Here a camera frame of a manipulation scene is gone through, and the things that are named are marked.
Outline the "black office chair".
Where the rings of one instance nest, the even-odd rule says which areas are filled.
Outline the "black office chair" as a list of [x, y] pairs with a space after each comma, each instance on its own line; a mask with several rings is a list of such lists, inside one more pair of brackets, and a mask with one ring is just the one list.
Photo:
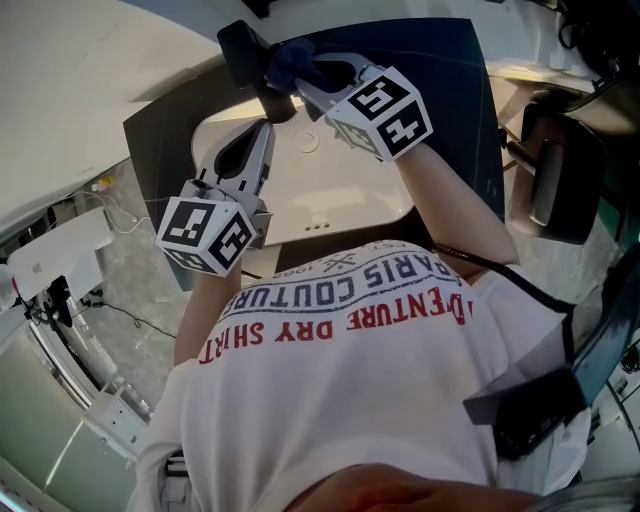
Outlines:
[[630, 128], [604, 95], [537, 90], [524, 107], [521, 133], [500, 130], [516, 166], [507, 218], [517, 231], [573, 245], [587, 240], [601, 197], [606, 139]]

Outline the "person's left forearm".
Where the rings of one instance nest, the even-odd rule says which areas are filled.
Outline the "person's left forearm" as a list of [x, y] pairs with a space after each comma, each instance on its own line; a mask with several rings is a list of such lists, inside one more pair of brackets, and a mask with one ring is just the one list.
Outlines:
[[197, 359], [228, 302], [241, 289], [241, 266], [226, 277], [195, 273], [191, 297], [180, 323], [173, 362], [178, 366]]

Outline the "person's right forearm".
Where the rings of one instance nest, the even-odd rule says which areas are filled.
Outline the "person's right forearm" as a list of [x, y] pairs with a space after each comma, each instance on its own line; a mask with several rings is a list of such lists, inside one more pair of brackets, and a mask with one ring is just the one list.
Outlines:
[[434, 243], [500, 264], [520, 263], [504, 222], [436, 151], [419, 144], [396, 165]]

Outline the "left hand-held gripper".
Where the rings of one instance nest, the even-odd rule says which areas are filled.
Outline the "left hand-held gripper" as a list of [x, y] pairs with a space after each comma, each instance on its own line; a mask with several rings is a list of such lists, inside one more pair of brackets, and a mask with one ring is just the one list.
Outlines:
[[250, 248], [260, 250], [272, 214], [258, 196], [269, 177], [275, 129], [266, 119], [245, 122], [210, 147], [201, 168], [210, 185], [189, 180], [169, 199], [156, 245], [181, 267], [227, 275]]

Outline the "silver metal door frame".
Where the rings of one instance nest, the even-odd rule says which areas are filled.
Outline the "silver metal door frame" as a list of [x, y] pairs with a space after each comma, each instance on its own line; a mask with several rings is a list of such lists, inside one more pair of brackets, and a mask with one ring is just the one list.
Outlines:
[[135, 461], [83, 422], [95, 385], [45, 329], [0, 326], [0, 489], [22, 508], [126, 512]]

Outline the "white electrical box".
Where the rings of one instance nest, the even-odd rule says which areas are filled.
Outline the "white electrical box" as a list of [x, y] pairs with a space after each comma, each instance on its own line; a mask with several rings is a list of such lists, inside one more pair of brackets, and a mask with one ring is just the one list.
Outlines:
[[135, 461], [147, 423], [125, 400], [124, 388], [105, 384], [84, 414], [83, 422], [111, 449]]

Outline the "black faucet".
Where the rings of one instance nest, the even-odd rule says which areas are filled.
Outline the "black faucet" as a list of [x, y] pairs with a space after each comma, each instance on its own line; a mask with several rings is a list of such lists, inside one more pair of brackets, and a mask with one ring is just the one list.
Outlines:
[[270, 87], [265, 78], [273, 56], [271, 45], [242, 20], [219, 30], [217, 40], [234, 84], [253, 90], [269, 121], [289, 121], [296, 114], [292, 99]]

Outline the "white cardboard box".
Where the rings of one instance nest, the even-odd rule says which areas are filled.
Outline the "white cardboard box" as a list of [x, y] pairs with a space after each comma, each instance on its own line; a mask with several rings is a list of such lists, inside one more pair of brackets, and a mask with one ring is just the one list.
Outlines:
[[19, 295], [32, 299], [114, 238], [105, 209], [97, 207], [28, 242], [8, 258]]

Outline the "white sink basin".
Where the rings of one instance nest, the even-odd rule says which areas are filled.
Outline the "white sink basin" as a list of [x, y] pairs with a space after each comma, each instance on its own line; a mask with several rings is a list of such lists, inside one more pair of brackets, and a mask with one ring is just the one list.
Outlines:
[[[296, 114], [274, 125], [270, 173], [258, 196], [272, 214], [268, 245], [389, 224], [410, 211], [413, 202], [394, 164], [349, 147], [324, 121], [311, 121], [299, 99], [293, 103]], [[249, 100], [203, 120], [192, 138], [198, 169], [205, 170], [206, 151], [223, 135], [264, 116], [260, 102]], [[318, 133], [320, 145], [303, 154], [294, 138], [309, 129]]]

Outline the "dark blue cloth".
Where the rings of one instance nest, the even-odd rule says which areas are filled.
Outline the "dark blue cloth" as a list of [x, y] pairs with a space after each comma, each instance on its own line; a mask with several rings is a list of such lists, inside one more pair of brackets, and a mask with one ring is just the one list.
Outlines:
[[313, 61], [316, 45], [305, 38], [290, 40], [282, 44], [273, 54], [265, 73], [267, 85], [287, 95], [297, 90], [297, 80], [302, 80], [325, 92], [331, 83]]

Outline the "white desk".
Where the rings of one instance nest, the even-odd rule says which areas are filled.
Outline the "white desk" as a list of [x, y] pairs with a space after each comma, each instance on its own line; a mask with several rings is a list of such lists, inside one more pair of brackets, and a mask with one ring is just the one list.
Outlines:
[[590, 93], [599, 76], [559, 42], [562, 17], [528, 0], [473, 0], [472, 20], [491, 76]]

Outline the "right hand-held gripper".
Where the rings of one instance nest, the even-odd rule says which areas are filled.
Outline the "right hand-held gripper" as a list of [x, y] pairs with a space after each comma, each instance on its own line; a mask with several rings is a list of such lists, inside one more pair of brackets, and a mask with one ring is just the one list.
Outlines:
[[[329, 80], [357, 80], [371, 64], [351, 52], [317, 54], [312, 61]], [[349, 95], [349, 85], [326, 92], [299, 78], [294, 84], [311, 120], [326, 114], [349, 146], [381, 161], [396, 160], [433, 133], [420, 92], [394, 67], [379, 72]]]

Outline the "person's white printed shirt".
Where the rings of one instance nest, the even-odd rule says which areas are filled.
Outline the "person's white printed shirt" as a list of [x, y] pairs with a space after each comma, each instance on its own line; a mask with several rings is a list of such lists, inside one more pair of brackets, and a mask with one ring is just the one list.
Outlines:
[[564, 488], [586, 458], [589, 412], [509, 462], [463, 406], [559, 323], [505, 277], [468, 283], [406, 242], [262, 280], [170, 373], [127, 512], [160, 512], [176, 452], [192, 512], [283, 512], [323, 478], [371, 463], [544, 495]]

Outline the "black tangled equipment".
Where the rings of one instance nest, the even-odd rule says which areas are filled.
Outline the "black tangled equipment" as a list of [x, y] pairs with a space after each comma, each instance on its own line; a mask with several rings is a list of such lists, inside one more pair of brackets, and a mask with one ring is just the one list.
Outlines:
[[71, 328], [73, 320], [67, 304], [70, 297], [67, 280], [60, 276], [32, 299], [22, 302], [24, 315], [36, 325], [47, 325], [55, 332], [61, 327]]

